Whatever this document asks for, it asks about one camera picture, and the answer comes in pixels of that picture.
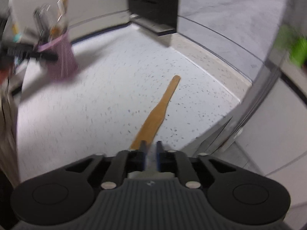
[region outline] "countertop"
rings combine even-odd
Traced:
[[[94,153],[128,149],[174,75],[181,81],[155,141],[180,150],[239,103],[210,74],[130,25],[76,43],[79,73],[51,82],[27,68],[18,109],[21,180]]]

